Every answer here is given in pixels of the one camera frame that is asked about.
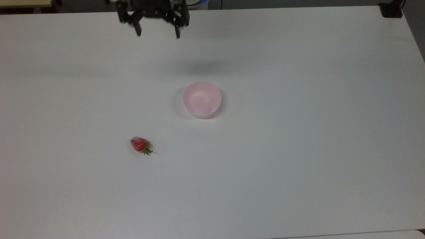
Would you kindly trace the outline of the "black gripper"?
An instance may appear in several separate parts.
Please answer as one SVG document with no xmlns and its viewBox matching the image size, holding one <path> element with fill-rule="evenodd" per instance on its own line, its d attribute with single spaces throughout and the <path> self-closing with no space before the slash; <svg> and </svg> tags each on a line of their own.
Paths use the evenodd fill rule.
<svg viewBox="0 0 425 239">
<path fill-rule="evenodd" d="M 163 19 L 174 25 L 177 39 L 190 22 L 185 0 L 117 0 L 116 8 L 119 21 L 133 26 L 138 37 L 142 32 L 139 24 L 142 18 Z"/>
</svg>

